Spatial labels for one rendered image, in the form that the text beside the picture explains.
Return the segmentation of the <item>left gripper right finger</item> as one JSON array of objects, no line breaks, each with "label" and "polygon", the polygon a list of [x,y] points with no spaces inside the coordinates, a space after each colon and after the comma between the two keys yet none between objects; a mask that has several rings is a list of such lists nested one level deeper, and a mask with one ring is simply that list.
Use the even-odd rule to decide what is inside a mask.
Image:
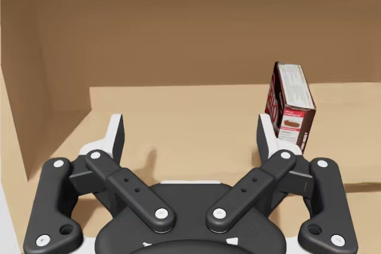
[{"label": "left gripper right finger", "polygon": [[300,148],[278,139],[270,116],[260,114],[253,168],[206,213],[206,225],[226,233],[256,208],[268,216],[288,194],[302,196],[310,217],[297,242],[304,250],[357,250],[358,242],[338,164],[329,158],[307,161]]}]

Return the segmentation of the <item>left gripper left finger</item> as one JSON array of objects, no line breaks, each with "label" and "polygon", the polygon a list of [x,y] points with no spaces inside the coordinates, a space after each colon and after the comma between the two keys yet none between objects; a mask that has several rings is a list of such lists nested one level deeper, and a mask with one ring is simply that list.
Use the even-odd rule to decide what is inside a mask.
[{"label": "left gripper left finger", "polygon": [[120,166],[123,146],[123,116],[113,114],[105,137],[84,145],[76,160],[52,158],[43,164],[24,238],[25,254],[70,254],[80,248],[83,232],[71,215],[79,196],[89,193],[113,216],[129,208],[155,233],[173,229],[172,208],[134,172]]}]

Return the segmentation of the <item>pale wooden shelf unit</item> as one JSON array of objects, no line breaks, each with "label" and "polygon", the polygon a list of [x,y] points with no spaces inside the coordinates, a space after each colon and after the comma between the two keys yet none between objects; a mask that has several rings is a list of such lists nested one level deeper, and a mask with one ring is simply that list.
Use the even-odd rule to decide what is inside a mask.
[{"label": "pale wooden shelf unit", "polygon": [[359,254],[381,254],[381,0],[0,0],[0,254],[21,254],[43,163],[121,113],[145,183],[236,183],[273,64],[317,106],[305,157],[339,165]]}]

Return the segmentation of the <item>brown and white carton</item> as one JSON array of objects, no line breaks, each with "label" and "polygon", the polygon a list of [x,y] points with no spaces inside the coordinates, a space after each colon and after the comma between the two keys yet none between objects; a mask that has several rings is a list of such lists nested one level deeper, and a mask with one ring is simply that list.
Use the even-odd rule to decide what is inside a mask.
[{"label": "brown and white carton", "polygon": [[277,138],[305,150],[316,105],[301,65],[275,62],[265,113]]}]

